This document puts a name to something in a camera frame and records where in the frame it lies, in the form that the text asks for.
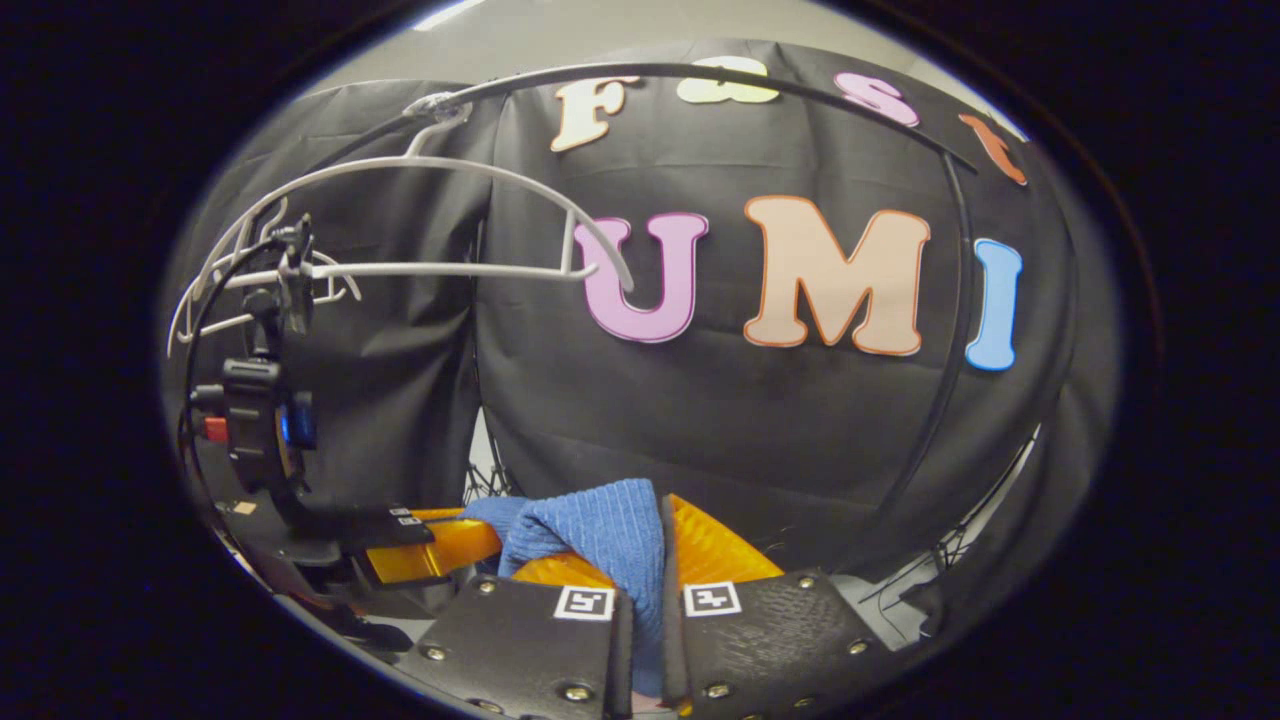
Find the letter m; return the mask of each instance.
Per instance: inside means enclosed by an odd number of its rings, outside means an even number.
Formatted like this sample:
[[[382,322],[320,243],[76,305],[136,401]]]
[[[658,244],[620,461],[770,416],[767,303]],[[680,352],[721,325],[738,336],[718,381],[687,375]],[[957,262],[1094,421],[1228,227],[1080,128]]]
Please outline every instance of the letter m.
[[[746,217],[764,233],[760,314],[744,325],[746,340],[772,347],[803,343],[809,328],[796,318],[796,307],[804,288],[827,345],[840,341],[865,301],[867,319],[854,329],[855,347],[877,355],[913,355],[920,348],[915,306],[928,223],[881,210],[845,258],[826,218],[804,197],[754,197]]]

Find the white hanger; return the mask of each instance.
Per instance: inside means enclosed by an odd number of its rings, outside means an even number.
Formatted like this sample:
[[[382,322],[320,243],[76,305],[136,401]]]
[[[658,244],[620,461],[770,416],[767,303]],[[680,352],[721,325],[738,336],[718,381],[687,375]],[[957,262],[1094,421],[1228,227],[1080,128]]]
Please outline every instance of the white hanger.
[[[406,115],[420,114],[422,108],[429,108],[430,101],[435,96],[422,97],[408,108],[404,109]],[[573,260],[573,229],[577,223],[581,223],[595,241],[604,250],[605,256],[609,259],[609,264],[613,265],[614,272],[618,275],[618,281],[622,284],[622,290],[630,292],[635,288],[635,282],[631,278],[631,270],[627,268],[626,260],[618,252],[604,231],[595,224],[595,220],[586,214],[577,204],[572,200],[561,195],[559,192],[552,190],[550,187],[518,173],[511,170],[504,170],[493,165],[485,165],[481,163],[472,163],[468,160],[454,160],[448,158],[430,158],[421,156],[419,152],[426,140],[439,132],[447,131],[449,128],[457,127],[467,120],[471,115],[471,105],[465,105],[461,111],[454,117],[429,126],[420,131],[408,145],[408,150],[403,155],[392,155],[387,158],[370,158],[367,160],[352,160],[348,163],[339,163],[337,165],[323,168],[312,173],[307,173],[294,181],[291,181],[271,192],[264,195],[257,200],[248,210],[227,228],[218,243],[210,250],[209,256],[205,259],[204,266],[200,273],[187,287],[182,299],[178,301],[178,307],[174,309],[173,320],[169,323],[169,340],[165,348],[165,355],[172,355],[173,341],[177,340],[182,343],[191,342],[193,337],[193,328],[191,327],[191,304],[195,300],[200,300],[204,293],[205,286],[207,284],[210,275],[221,265],[229,265],[234,263],[236,259],[246,250],[246,241],[248,240],[250,228],[252,227],[252,220],[259,213],[266,209],[269,205],[280,200],[280,210],[274,218],[268,220],[262,231],[259,233],[259,242],[266,240],[266,234],[274,228],[280,219],[284,217],[284,210],[288,206],[287,195],[301,187],[306,187],[315,182],[328,179],[335,176],[355,173],[360,170],[371,170],[379,168],[436,168],[445,170],[461,170],[471,172],[483,176],[492,177],[498,181],[509,182],[518,184],[529,191],[532,191],[543,197],[550,200],[557,206],[564,210],[564,233],[561,241],[561,265],[558,269],[553,268],[530,268],[521,265],[486,265],[481,263],[351,263],[342,264],[334,261],[328,255],[321,252],[314,252],[316,260],[325,263],[323,265],[305,265],[303,272],[310,273],[312,278],[328,279],[329,281],[329,295],[325,297],[316,299],[315,304],[321,305],[326,302],[334,302],[346,296],[347,290],[356,300],[361,299],[360,287],[355,282],[355,277],[401,277],[401,275],[471,275],[471,277],[495,277],[495,278],[529,278],[529,279],[547,279],[547,281],[561,281],[561,282],[575,282],[582,281],[599,269],[595,264],[590,264],[580,270],[571,270],[570,265]],[[218,258],[227,245],[230,242],[232,236],[236,236],[236,245],[232,252]],[[347,287],[334,292],[334,278],[340,277],[346,281]],[[227,290],[236,287],[247,287],[253,284],[266,284],[271,282],[280,282],[279,270],[264,270],[260,273],[248,273],[238,275],[227,282]],[[186,314],[186,332],[178,332],[178,319]],[[242,323],[247,323],[252,318],[247,314],[238,315],[227,320],[218,323],[211,323],[200,329],[201,337],[215,333],[218,331],[230,328]]]

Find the pink letter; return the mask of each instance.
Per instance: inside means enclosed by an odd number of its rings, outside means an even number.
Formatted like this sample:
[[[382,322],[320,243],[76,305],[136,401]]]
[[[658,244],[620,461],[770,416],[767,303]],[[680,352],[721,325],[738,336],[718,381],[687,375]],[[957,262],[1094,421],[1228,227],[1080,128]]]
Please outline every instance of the pink letter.
[[[840,73],[836,76],[836,86],[845,91],[846,100],[876,110],[893,122],[909,128],[920,124],[920,117],[915,114],[915,110],[900,100],[902,94],[882,79]]]
[[[618,218],[596,224],[614,247],[631,237],[631,225]],[[582,249],[584,266],[599,269],[586,278],[586,307],[602,328],[636,342],[666,342],[685,332],[694,319],[694,241],[707,234],[707,218],[694,213],[664,213],[649,219],[649,234],[662,243],[662,301],[652,310],[637,310],[622,296],[622,284],[595,237],[582,225],[573,240]]]

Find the blue cloth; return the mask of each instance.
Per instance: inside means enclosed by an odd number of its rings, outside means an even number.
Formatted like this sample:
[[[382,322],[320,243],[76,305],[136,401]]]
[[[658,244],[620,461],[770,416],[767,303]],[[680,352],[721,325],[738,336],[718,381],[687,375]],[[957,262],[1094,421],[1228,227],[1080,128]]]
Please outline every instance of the blue cloth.
[[[547,500],[483,497],[460,518],[493,525],[502,538],[498,577],[526,562],[576,552],[635,605],[631,688],[662,696],[662,583],[666,551],[653,483],[618,480]]]

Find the orange object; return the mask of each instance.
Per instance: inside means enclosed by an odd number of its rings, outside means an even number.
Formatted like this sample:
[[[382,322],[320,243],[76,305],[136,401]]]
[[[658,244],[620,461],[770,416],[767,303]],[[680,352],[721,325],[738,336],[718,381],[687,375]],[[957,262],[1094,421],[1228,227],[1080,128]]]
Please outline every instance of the orange object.
[[[434,510],[410,510],[410,515],[424,523],[433,523],[435,520],[444,520],[445,518],[461,515],[463,510],[465,507],[436,507]]]
[[[227,445],[227,418],[205,418],[205,437],[212,442]]]
[[[746,583],[777,578],[782,569],[719,520],[676,495],[672,510],[680,584]]]
[[[1009,145],[1000,138],[998,135],[992,132],[986,123],[979,120],[973,115],[960,115],[960,122],[972,127],[973,132],[978,133],[978,141],[982,142],[982,149],[987,151],[987,156],[991,161],[1000,168],[1000,172],[1009,176],[1009,179],[1016,182],[1018,184],[1027,184],[1027,174],[1014,167],[1014,161],[1009,159]]]
[[[333,610],[333,605],[315,597],[307,597],[305,594],[300,594],[296,592],[291,592],[289,597],[292,597],[293,600],[300,600],[307,605],[314,605],[321,610]]]
[[[538,583],[540,585],[614,587],[613,580],[608,575],[575,552],[562,552],[531,560],[517,570],[511,579],[522,583]]]
[[[365,551],[369,564],[384,584],[408,583],[448,575],[502,551],[498,533],[480,520],[442,520],[428,525],[435,542]]]

